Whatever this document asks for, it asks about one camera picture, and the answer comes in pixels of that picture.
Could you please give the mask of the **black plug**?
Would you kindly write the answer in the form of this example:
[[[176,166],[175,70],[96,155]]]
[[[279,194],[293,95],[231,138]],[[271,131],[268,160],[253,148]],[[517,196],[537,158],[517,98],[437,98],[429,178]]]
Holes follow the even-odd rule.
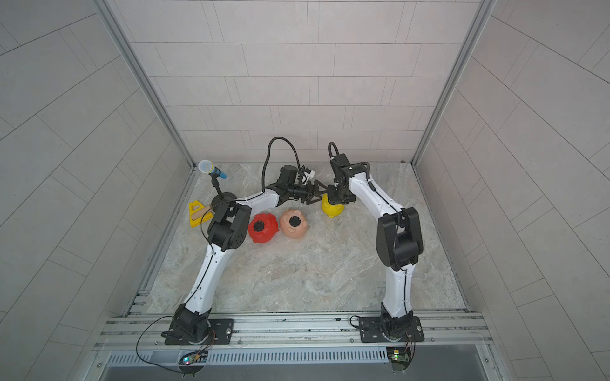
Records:
[[[291,227],[296,228],[299,227],[302,223],[302,220],[300,219],[300,217],[293,215],[290,219],[289,219],[289,224]]]
[[[253,221],[253,223],[252,223],[252,232],[255,234],[258,234],[258,235],[266,234],[268,229],[269,229],[269,227],[267,226],[266,222],[263,220],[256,220],[256,221]]]

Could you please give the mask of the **pink piggy bank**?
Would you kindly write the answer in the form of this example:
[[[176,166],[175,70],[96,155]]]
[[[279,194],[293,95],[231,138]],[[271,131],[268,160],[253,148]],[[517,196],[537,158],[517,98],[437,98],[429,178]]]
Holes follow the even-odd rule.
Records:
[[[308,231],[308,222],[300,210],[288,210],[281,215],[280,227],[286,237],[299,240]]]

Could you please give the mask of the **red piggy bank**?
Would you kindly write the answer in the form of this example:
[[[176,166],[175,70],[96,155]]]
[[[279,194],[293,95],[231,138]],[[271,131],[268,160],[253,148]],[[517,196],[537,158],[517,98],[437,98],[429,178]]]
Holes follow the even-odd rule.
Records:
[[[264,244],[271,241],[279,229],[274,214],[257,214],[248,226],[248,234],[254,243]]]

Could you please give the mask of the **yellow piggy bank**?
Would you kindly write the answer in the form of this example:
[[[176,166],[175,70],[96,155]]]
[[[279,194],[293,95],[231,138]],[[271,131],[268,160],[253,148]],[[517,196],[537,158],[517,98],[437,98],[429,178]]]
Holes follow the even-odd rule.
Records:
[[[321,207],[322,212],[324,212],[324,214],[329,218],[338,217],[345,209],[345,206],[342,204],[332,205],[327,194],[322,196]]]

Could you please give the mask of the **black plug front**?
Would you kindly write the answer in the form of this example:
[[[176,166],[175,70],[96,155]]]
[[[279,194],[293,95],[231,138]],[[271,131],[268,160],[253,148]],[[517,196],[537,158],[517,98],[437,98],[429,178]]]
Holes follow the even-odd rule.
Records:
[[[291,227],[296,228],[299,227],[302,223],[302,220],[300,219],[300,217],[293,215],[290,219],[289,219],[289,224]]]

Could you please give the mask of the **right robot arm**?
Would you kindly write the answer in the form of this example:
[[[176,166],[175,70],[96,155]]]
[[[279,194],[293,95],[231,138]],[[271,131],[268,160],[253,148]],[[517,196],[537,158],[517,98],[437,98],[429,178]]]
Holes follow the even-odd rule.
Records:
[[[424,251],[418,211],[393,200],[370,176],[370,165],[351,163],[332,154],[335,184],[327,188],[332,206],[361,201],[376,218],[376,253],[386,267],[386,287],[379,317],[359,317],[362,341],[424,341],[419,318],[411,307],[411,282]]]

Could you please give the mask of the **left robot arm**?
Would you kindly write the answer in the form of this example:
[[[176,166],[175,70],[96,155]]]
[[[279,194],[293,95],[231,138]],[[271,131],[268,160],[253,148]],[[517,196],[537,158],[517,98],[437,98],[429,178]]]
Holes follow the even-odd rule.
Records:
[[[252,218],[287,201],[306,205],[317,203],[327,186],[312,179],[308,168],[285,165],[279,178],[262,191],[245,198],[225,192],[213,206],[214,217],[207,228],[207,253],[192,290],[176,309],[167,331],[161,336],[166,345],[201,344],[210,335],[209,316],[214,294],[230,257],[246,240]]]

